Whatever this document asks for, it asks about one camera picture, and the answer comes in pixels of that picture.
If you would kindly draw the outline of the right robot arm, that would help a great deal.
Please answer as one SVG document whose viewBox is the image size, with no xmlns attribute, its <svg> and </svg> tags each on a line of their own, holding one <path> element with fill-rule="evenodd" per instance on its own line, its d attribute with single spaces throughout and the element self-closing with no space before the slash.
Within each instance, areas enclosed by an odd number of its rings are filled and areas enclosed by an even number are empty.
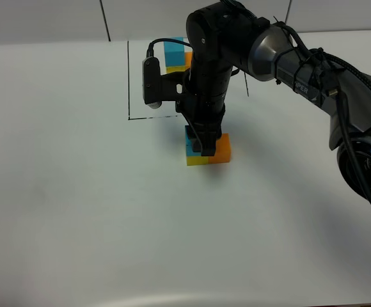
<svg viewBox="0 0 371 307">
<path fill-rule="evenodd" d="M 340 173 L 371 204 L 371 76 L 348 62 L 309 49 L 284 22 L 258 18 L 237 1 L 220 1 L 191 13 L 186 33 L 193 49 L 185 77 L 192 149 L 216 152 L 230 77 L 241 70 L 258 81 L 288 86 L 330 117 L 329 147 Z"/>
</svg>

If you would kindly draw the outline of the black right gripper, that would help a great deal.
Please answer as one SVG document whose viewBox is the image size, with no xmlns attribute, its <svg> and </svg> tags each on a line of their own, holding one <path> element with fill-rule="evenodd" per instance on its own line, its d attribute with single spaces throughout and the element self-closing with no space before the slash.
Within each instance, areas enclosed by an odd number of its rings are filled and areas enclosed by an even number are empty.
<svg viewBox="0 0 371 307">
<path fill-rule="evenodd" d="M 201 152 L 202 155 L 212 157 L 216 152 L 216 141 L 221 138 L 221 122 L 225 114 L 225 94 L 206 97 L 204 95 L 187 94 L 183 101 L 176 101 L 176 112 L 180 113 L 188 124 L 187 144 L 193 152 Z"/>
</svg>

